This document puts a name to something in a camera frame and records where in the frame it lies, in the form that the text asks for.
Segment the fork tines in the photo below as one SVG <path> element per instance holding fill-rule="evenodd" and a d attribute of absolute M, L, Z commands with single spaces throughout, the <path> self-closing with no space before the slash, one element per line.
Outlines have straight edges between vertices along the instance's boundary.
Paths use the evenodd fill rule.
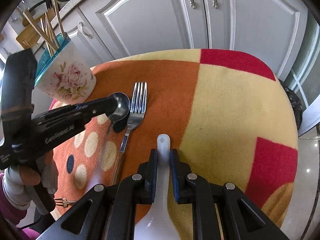
<path fill-rule="evenodd" d="M 73 205 L 76 201 L 68 201 L 65 197 L 62 198 L 55 198 L 54 199 L 56 206 L 60 207 L 68 207 L 69 205 Z"/>
<path fill-rule="evenodd" d="M 136 82 L 134 84 L 133 95 L 131 100 L 130 112 L 134 114 L 144 114 L 146 112 L 147 103 L 147 83 Z"/>

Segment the teal container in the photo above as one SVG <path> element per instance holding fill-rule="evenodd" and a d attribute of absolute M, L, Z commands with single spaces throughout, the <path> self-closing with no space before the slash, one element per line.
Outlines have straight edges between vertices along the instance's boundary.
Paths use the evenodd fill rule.
<path fill-rule="evenodd" d="M 50 64 L 54 61 L 54 59 L 58 56 L 58 54 L 63 50 L 63 48 L 71 41 L 68 34 L 66 34 L 66 38 L 63 39 L 62 34 L 57 35 L 57 40 L 60 45 L 56 53 L 51 57 L 48 51 L 48 48 L 44 50 L 41 58 L 38 61 L 38 67 L 36 72 L 36 82 L 35 85 L 37 85 L 38 81 L 44 74 L 44 72 L 49 68 Z"/>

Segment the human hand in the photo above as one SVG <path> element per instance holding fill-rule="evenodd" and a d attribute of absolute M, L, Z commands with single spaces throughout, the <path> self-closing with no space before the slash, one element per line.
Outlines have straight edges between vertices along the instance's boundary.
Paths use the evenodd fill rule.
<path fill-rule="evenodd" d="M 25 185 L 34 186 L 41 182 L 49 194 L 56 193 L 59 173 L 52 157 L 53 150 L 45 154 L 45 168 L 41 176 L 38 172 L 23 165 L 13 165 L 5 169 L 2 182 L 4 195 L 15 208 L 26 210 L 30 206 L 31 198 L 24 187 Z"/>

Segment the spoon bowl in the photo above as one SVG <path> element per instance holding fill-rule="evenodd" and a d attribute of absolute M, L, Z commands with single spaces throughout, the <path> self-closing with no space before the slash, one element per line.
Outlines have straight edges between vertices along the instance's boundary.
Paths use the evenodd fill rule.
<path fill-rule="evenodd" d="M 115 112 L 110 115 L 108 118 L 110 119 L 111 123 L 114 124 L 126 117 L 126 115 L 130 111 L 130 100 L 128 96 L 121 92 L 116 92 L 108 96 L 108 98 L 114 98 L 118 102 L 117 109 Z"/>

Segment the metal spoon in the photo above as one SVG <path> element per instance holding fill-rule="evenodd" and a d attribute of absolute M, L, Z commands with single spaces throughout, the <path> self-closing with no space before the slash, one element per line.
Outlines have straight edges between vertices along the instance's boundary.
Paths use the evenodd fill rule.
<path fill-rule="evenodd" d="M 95 171 L 93 173 L 91 180 L 87 184 L 86 192 L 96 184 L 103 184 L 103 181 L 102 181 L 102 161 L 103 161 L 103 155 L 106 150 L 106 144 L 109 141 L 109 137 L 111 134 L 111 132 L 110 132 L 111 128 L 113 127 L 113 125 L 116 122 L 125 118 L 126 115 L 130 111 L 130 100 L 126 94 L 121 93 L 121 92 L 116 92 L 116 93 L 113 93 L 110 96 L 108 96 L 108 98 L 111 98 L 111 97 L 113 97 L 117 100 L 118 107 L 115 110 L 115 112 L 108 117 L 111 121 L 111 124 L 110 124 L 108 131 L 103 139 L 102 149 L 101 149 L 100 156 L 99 156 L 99 162 L 95 168 Z"/>
<path fill-rule="evenodd" d="M 121 92 L 116 92 L 108 96 L 108 98 L 112 98 L 112 97 L 115 100 L 117 100 L 118 107 L 115 110 L 115 112 L 109 116 L 111 125 L 109 126 L 108 132 L 116 122 L 124 119 L 130 111 L 130 100 L 126 94 Z"/>

